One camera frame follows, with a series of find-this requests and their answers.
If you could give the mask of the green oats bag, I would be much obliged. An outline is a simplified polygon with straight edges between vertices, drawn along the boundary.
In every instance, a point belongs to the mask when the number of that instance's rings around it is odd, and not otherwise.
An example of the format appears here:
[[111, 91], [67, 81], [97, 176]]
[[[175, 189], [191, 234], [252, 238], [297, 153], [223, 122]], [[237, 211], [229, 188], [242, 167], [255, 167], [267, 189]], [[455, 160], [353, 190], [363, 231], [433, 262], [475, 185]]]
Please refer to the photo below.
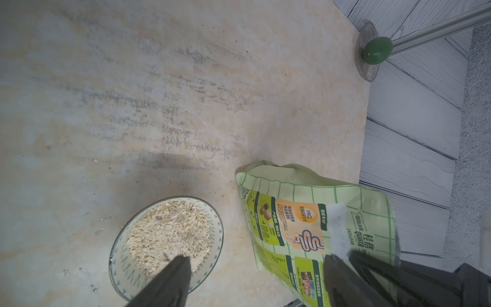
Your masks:
[[301, 165], [264, 161], [236, 176], [256, 263], [307, 306], [329, 306], [328, 255], [359, 251], [400, 265], [389, 198], [376, 189], [321, 177]]

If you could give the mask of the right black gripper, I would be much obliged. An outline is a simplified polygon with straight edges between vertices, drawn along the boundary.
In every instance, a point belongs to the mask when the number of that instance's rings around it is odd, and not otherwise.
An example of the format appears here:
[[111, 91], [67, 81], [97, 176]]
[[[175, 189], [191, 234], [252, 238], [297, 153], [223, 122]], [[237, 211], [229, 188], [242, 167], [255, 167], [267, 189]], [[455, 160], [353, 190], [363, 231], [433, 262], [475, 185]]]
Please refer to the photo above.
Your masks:
[[490, 276], [469, 264], [454, 272], [403, 261], [401, 266], [352, 251], [358, 276], [336, 255], [323, 262], [331, 306], [490, 306]]

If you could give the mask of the white patterned breakfast bowl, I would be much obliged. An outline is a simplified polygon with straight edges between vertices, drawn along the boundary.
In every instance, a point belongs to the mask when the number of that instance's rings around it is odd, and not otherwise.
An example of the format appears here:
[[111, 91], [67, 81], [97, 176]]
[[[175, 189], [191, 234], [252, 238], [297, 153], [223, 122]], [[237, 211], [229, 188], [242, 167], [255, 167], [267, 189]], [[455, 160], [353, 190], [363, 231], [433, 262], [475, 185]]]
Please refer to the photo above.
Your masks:
[[189, 291], [192, 292], [199, 287], [215, 267], [223, 246], [223, 225], [218, 212], [209, 203], [190, 196], [177, 196], [155, 202], [142, 211], [138, 212], [123, 228], [118, 235], [109, 261], [109, 273], [111, 282], [117, 291], [127, 301], [134, 299], [154, 278], [147, 277], [141, 272], [129, 253], [127, 240], [134, 224], [143, 214], [153, 206], [169, 200], [189, 198], [198, 201], [198, 210], [205, 215], [211, 236], [211, 250], [199, 265], [196, 272], [191, 272]]

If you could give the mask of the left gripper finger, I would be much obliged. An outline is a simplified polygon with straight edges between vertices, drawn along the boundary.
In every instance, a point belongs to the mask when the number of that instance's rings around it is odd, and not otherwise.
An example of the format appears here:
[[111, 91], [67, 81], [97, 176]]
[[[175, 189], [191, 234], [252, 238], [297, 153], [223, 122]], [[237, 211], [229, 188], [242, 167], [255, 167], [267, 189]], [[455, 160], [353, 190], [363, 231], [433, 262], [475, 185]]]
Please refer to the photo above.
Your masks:
[[191, 281], [189, 257], [175, 257], [127, 307], [185, 306]]

